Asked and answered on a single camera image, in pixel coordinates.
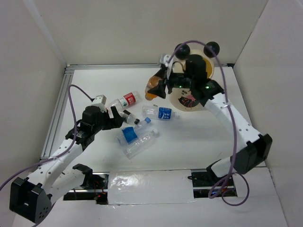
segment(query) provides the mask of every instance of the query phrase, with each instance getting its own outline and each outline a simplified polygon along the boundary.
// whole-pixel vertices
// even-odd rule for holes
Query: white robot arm
[[[96,178],[103,182],[103,179],[93,175],[92,169],[87,166],[77,164],[71,169],[66,167],[83,153],[100,130],[122,126],[124,120],[115,107],[111,107],[114,117],[109,117],[104,107],[105,101],[104,96],[98,96],[85,108],[82,119],[77,122],[77,134],[74,135],[74,129],[70,130],[61,146],[50,157],[50,161],[39,166],[25,179],[17,177],[13,181],[9,202],[11,211],[39,224],[46,218],[52,205],[69,190],[77,186],[88,188]],[[73,140],[75,143],[67,150]]]

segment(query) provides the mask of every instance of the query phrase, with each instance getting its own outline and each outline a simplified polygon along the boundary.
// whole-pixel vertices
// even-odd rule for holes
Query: white table surface
[[[104,94],[108,101],[111,101],[132,90],[138,90],[143,96],[147,79],[156,71],[156,68],[77,70],[72,83],[81,86],[91,96]],[[222,84],[218,71],[218,69],[215,70],[214,79]],[[249,121],[232,68],[224,68],[224,72],[227,77],[230,100]],[[113,82],[115,77],[121,78],[117,85]],[[89,101],[77,90],[72,91],[72,97],[77,117],[80,118],[83,109],[89,105]],[[150,103],[175,110],[168,99],[157,98]],[[129,108],[129,111],[140,116],[143,104],[149,104],[149,102],[142,101]],[[135,170],[137,173],[134,174],[143,172],[146,174],[145,170],[205,168],[218,158],[231,154],[231,135],[226,133],[225,128],[208,111],[180,112],[180,114],[181,118],[173,122],[154,120],[153,126],[159,129],[160,137],[150,149],[131,160],[128,160],[119,149],[115,139],[119,129],[116,129],[101,131],[95,141],[71,165],[82,163],[93,168],[95,172]],[[56,135],[57,146],[72,125],[70,106],[67,104],[61,130]],[[63,201],[61,198],[50,215],[39,226],[286,227],[269,170],[261,164],[261,167],[252,169],[245,176],[250,184],[250,197],[240,207],[230,207],[224,204],[221,198],[213,200],[201,198],[194,199],[193,202],[177,201],[175,204],[141,205],[96,205],[94,201]],[[239,203],[246,195],[246,187],[240,177],[234,176],[234,181],[238,197],[229,197],[227,200],[231,203]],[[142,194],[138,196],[144,196],[144,187],[142,190]],[[163,196],[165,193],[159,194],[159,201]],[[31,227],[32,225],[31,222],[16,215],[13,227]]]
[[[143,105],[158,105],[172,108],[180,113],[180,119],[169,122],[152,120],[151,128],[157,128],[160,136],[155,143],[133,159],[126,158],[119,146],[116,135],[121,129],[101,131],[95,141],[75,159],[71,165],[82,163],[96,171],[129,170],[173,170],[206,168],[214,161],[232,154],[232,135],[207,110],[182,112],[173,107],[169,98],[156,98],[147,101],[144,98],[146,83],[158,68],[76,70],[72,84],[80,86],[90,96],[104,94],[107,103],[129,92],[137,90],[143,100],[127,110],[143,119]],[[239,112],[250,122],[232,68],[225,67],[229,99]],[[216,81],[222,86],[219,68],[214,71]],[[81,118],[84,108],[90,101],[78,90],[72,88],[72,99],[77,119]],[[66,133],[73,127],[69,102],[62,114],[62,124],[56,133],[54,152]]]

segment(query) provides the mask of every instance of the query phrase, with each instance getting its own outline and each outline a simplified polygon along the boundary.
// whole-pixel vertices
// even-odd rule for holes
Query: white enclosure
[[[81,213],[83,209],[87,211],[86,217],[96,217],[91,220],[92,226],[284,227],[286,222],[289,227],[301,226],[302,21],[303,0],[2,1],[0,183],[37,162],[41,153],[53,151],[63,140],[66,130],[72,127],[69,106],[64,104],[66,95],[62,93],[68,84],[83,85],[85,90],[93,92],[93,96],[109,93],[109,100],[115,98],[109,86],[103,89],[99,80],[92,79],[100,74],[88,70],[86,79],[85,70],[72,70],[71,73],[70,69],[75,69],[73,65],[158,63],[159,56],[171,53],[178,43],[189,39],[205,43],[216,41],[221,48],[218,55],[221,62],[235,63],[233,69],[224,68],[230,75],[227,81],[231,101],[247,120],[251,119],[256,129],[273,138],[267,167],[262,164],[247,174],[252,187],[247,203],[230,208],[221,199],[205,198],[183,204],[98,206],[89,201],[60,200],[49,220],[39,226],[77,226],[85,218]],[[67,65],[71,66],[64,74]],[[137,85],[140,89],[152,71],[151,68],[150,72],[141,72],[142,81]],[[218,69],[214,79],[221,82]],[[112,83],[109,76],[104,80],[107,84]],[[86,101],[77,94],[75,99],[78,100],[76,111],[79,117]],[[169,105],[168,100],[161,102]],[[62,109],[53,115],[58,106]],[[199,115],[185,114],[182,113],[183,118],[193,127],[190,118],[198,121]],[[59,124],[55,130],[49,129],[56,118],[60,119]],[[199,122],[196,129],[214,126],[220,130],[220,124],[215,123],[210,115],[205,114],[201,120],[207,123]],[[173,130],[172,134],[177,135],[175,126]],[[134,162],[141,171],[188,170],[199,164],[205,168],[218,157],[228,156],[228,151],[220,153],[219,149],[232,146],[231,135],[215,130],[209,132],[201,140],[192,138],[192,130],[187,133],[190,140],[195,140],[196,147],[205,141],[207,147],[201,149],[202,153],[190,153],[184,157],[178,153],[173,157],[168,152],[157,163],[157,157],[146,151]],[[50,135],[54,140],[45,143]],[[96,137],[95,146],[100,146],[103,141],[101,135],[105,134]],[[114,132],[106,134],[107,142],[110,143],[113,135]],[[207,141],[208,137],[216,135],[220,141]],[[176,144],[174,149],[182,148],[180,141]],[[215,154],[209,153],[210,147],[215,149]],[[106,153],[100,156],[94,148],[88,150],[91,156],[82,159],[85,164],[90,163],[96,168],[98,158],[104,155],[108,165],[100,171],[135,170],[125,157],[110,159],[109,152],[107,156]],[[239,179],[235,179],[235,184],[239,198],[232,197],[231,200],[239,201],[245,196],[245,186]],[[32,226],[20,216],[14,219],[15,214],[9,210],[9,184],[0,192],[0,201],[1,227]]]

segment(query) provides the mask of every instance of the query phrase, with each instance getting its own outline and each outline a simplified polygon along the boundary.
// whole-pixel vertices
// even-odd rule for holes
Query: clear plastic bottle
[[[152,142],[155,137],[158,137],[159,131],[157,129],[153,129],[152,131],[148,131],[143,134],[141,137],[136,139],[133,143],[128,145],[123,152],[126,157],[131,159],[135,157],[137,154],[141,153],[143,150],[152,145]]]
[[[136,102],[139,102],[140,100],[141,97],[139,93],[137,91],[133,91],[111,102],[108,109],[110,109],[111,106],[115,106],[118,112],[122,112],[123,109],[135,104]]]
[[[117,135],[117,139],[121,146],[132,143],[136,138],[140,137],[147,128],[151,120],[147,117],[144,121],[140,121],[134,127],[126,127],[122,129]]]
[[[124,121],[128,124],[136,125],[140,122],[140,120],[138,118],[136,118],[135,115],[133,115],[131,112],[129,112],[127,110],[123,110],[123,112],[120,113],[120,115],[122,115]]]
[[[144,117],[158,120],[171,120],[173,118],[179,118],[179,114],[177,112],[173,112],[172,109],[146,105],[142,107],[142,115]]]

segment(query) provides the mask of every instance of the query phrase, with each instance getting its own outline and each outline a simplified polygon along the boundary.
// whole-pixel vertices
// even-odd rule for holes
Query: transparent plastic film
[[[108,204],[169,204],[194,201],[190,170],[111,172]]]

